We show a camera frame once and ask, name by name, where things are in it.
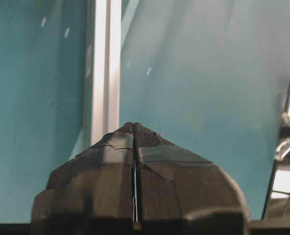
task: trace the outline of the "black padded object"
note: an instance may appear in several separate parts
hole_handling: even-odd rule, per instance
[[[134,135],[144,234],[243,234],[248,209],[227,174],[139,123]]]
[[[247,214],[242,192],[216,165],[126,123],[51,173],[34,200],[31,234],[241,235]]]
[[[51,173],[34,201],[31,234],[132,230],[132,132],[127,123]]]

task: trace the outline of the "teal wall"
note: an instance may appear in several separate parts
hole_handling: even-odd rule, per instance
[[[82,127],[85,30],[85,0],[0,0],[0,223],[28,222],[34,196],[69,159]]]
[[[122,47],[121,124],[214,161],[262,215],[290,80],[290,0],[141,0]]]

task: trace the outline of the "vertical metal bar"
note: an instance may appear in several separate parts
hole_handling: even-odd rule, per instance
[[[110,0],[107,132],[119,127],[121,0]]]
[[[121,0],[96,0],[90,145],[119,127]]]
[[[106,19],[107,1],[96,0],[95,4],[95,38],[94,65],[92,84],[92,126],[91,145],[102,138],[104,134],[104,83],[106,58]]]

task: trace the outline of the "thin gap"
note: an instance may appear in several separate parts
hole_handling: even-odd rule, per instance
[[[104,71],[104,107],[103,107],[103,116],[104,116],[104,126],[103,133],[108,133],[108,120],[109,120],[109,46],[110,46],[110,9],[111,1],[107,0],[106,7],[106,42],[105,42],[105,71]]]
[[[134,159],[134,211],[135,211],[135,222],[139,221],[139,214],[138,214],[138,204],[137,204],[137,184],[136,184],[136,162]]]
[[[95,32],[94,28],[92,27],[95,25],[95,9],[96,3],[95,1],[87,1],[87,16],[86,16],[86,49],[91,45],[91,61],[90,65],[88,65],[88,61],[85,61],[87,67],[91,67],[91,73],[88,77],[85,78],[85,82],[83,84],[83,91],[84,91],[84,109],[83,109],[83,130],[84,130],[84,141],[85,141],[85,148],[89,148],[91,146],[91,136],[92,136],[92,97],[93,97],[93,90],[92,90],[92,80],[93,80],[93,68],[94,68],[94,53],[93,48],[95,44]]]

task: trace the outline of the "black metal frame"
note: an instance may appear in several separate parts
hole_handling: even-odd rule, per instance
[[[290,235],[290,220],[253,220],[247,228],[250,235]],[[30,235],[30,224],[0,224],[0,235]]]

